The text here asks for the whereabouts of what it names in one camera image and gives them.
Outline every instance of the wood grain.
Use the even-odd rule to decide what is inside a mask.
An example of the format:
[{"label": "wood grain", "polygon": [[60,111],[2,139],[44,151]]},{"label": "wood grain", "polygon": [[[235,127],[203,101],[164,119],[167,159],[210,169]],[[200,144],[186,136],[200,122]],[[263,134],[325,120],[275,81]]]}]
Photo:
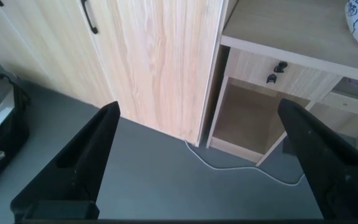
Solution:
[{"label": "wood grain", "polygon": [[[209,73],[208,85],[206,90],[206,96],[203,107],[203,115],[201,117],[201,130],[198,133],[197,142],[201,141],[205,131],[207,131],[211,124],[211,118],[213,118],[213,111],[216,108],[216,102],[219,97],[219,87],[223,79],[223,74],[226,68],[227,58],[229,56],[230,48],[220,45],[222,32],[224,26],[228,22],[231,13],[234,10],[234,6],[238,0],[224,0],[221,10],[221,19],[219,21],[218,36],[215,42],[215,50],[213,55],[213,61],[211,64],[211,71]],[[209,147],[211,138],[208,138],[207,147]]]},{"label": "wood grain", "polygon": [[345,3],[239,1],[221,44],[358,79],[358,43],[346,24]]},{"label": "wood grain", "polygon": [[358,114],[358,97],[340,92],[330,92],[320,103]]},{"label": "wood grain", "polygon": [[59,92],[98,107],[114,101],[79,1],[4,4],[1,9]]},{"label": "wood grain", "polygon": [[56,90],[48,73],[30,51],[0,7],[0,64],[5,70]]},{"label": "wood grain", "polygon": [[197,144],[223,1],[89,3],[122,116]]},{"label": "wood grain", "polygon": [[276,83],[266,83],[280,60],[231,49],[226,75],[272,90],[309,100],[322,100],[341,80],[341,76],[289,63],[284,73],[277,73]]}]

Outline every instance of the open shelf compartment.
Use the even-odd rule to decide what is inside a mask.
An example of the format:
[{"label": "open shelf compartment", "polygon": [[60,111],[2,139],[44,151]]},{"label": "open shelf compartment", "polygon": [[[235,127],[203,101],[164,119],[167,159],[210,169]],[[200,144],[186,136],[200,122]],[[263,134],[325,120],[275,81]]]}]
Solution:
[{"label": "open shelf compartment", "polygon": [[227,78],[213,124],[210,146],[258,163],[277,146],[285,130],[277,114],[282,98],[306,106],[309,101]]}]

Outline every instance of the gray floor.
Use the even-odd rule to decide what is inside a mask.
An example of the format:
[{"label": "gray floor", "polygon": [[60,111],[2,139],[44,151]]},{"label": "gray floor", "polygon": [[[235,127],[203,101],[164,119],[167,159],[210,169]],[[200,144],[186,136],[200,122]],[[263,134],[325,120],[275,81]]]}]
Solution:
[{"label": "gray floor", "polygon": [[[0,175],[0,223],[12,223],[10,201],[97,112],[58,93],[24,83],[33,104],[26,112],[30,138]],[[254,164],[216,149],[195,149],[216,167]],[[281,146],[262,169],[297,182],[297,159]],[[266,219],[321,218],[306,179],[281,185],[257,170],[216,171],[181,140],[120,119],[97,205],[100,218]]]}]

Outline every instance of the drawer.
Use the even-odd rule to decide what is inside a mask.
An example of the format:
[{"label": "drawer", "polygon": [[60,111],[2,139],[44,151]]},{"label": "drawer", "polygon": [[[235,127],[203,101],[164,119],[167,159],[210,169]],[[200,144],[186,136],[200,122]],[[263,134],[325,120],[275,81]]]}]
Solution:
[{"label": "drawer", "polygon": [[[301,65],[287,63],[283,73],[274,68],[281,61],[232,48],[227,60],[225,75],[308,100],[322,100],[341,80],[335,75]],[[267,83],[270,74],[276,74],[276,82]]]}]

